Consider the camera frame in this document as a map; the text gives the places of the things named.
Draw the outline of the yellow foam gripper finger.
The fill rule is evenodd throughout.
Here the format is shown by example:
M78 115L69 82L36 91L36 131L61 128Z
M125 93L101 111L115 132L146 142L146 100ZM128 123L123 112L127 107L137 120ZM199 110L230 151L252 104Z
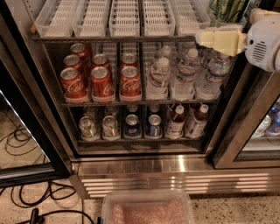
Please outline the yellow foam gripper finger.
M251 24L254 24L254 23L264 19L265 17L271 16L271 15L278 15L278 12L272 11L272 10L263 10L260 8L254 8L250 12L249 22Z
M200 46L212 48L228 56L242 53L247 43L247 34L240 25L224 25L197 30L195 40Z

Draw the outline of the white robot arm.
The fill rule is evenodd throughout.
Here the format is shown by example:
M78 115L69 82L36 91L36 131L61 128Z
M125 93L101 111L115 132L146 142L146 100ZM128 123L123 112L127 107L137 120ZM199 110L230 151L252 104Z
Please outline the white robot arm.
M250 64L266 72L280 72L280 13L254 8L247 33L237 24L200 29L196 42L228 56L245 52Z

